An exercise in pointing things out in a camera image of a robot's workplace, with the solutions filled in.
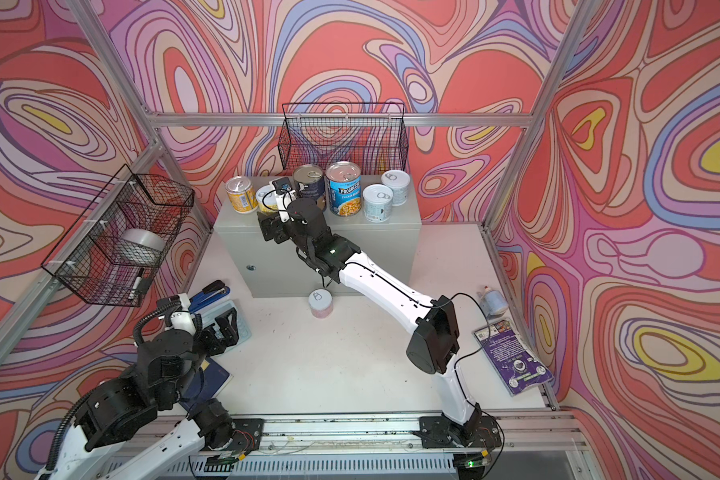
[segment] blue soup can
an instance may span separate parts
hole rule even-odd
[[[336,162],[326,168],[331,212],[352,216],[360,211],[360,167],[353,162]]]

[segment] gray metal cabinet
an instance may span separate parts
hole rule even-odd
[[[271,179],[254,177],[253,187],[258,189]],[[381,178],[377,175],[361,178],[363,188],[378,183]],[[334,233],[357,244],[381,268],[406,283],[422,228],[413,183],[408,188],[408,201],[396,206],[389,220],[381,224],[367,221],[362,212],[349,218],[336,216],[328,209],[325,213],[326,223]],[[298,259],[293,243],[264,241],[255,213],[238,214],[230,202],[225,202],[214,230],[224,240],[254,297],[306,296],[321,288],[320,275]],[[356,294],[344,285],[331,284],[328,290],[336,295]]]

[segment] wire basket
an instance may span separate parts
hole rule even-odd
[[[364,175],[405,170],[403,103],[288,103],[282,110],[277,147],[286,174],[304,164],[325,169],[339,161],[357,164]]]
[[[86,303],[140,306],[194,199],[191,187],[161,175],[131,173],[72,253],[55,262],[48,254],[42,267]],[[159,237],[162,247],[128,240],[126,232],[134,229]],[[59,266],[52,272],[53,263]]]

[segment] yellow can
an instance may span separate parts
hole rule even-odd
[[[226,194],[235,207],[235,211],[240,214],[250,214],[259,206],[256,201],[256,194],[253,191],[253,182],[248,177],[240,175],[232,177],[226,184]]]

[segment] cabinet top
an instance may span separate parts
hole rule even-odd
[[[258,190],[264,184],[276,177],[250,177],[253,182],[253,189]],[[360,178],[360,185],[363,189],[369,185],[380,184],[382,182],[381,175],[363,175]],[[222,208],[219,212],[213,229],[217,232],[259,232],[259,217],[256,212],[250,214],[239,214],[232,207],[232,203],[227,199],[222,199]],[[331,212],[330,208],[325,211],[326,223],[335,232],[347,230],[403,230],[416,229],[422,227],[422,216],[418,211],[418,202],[414,183],[408,185],[408,200],[401,206],[392,208],[392,215],[389,220],[375,224],[365,218],[362,210],[353,216],[337,216]]]

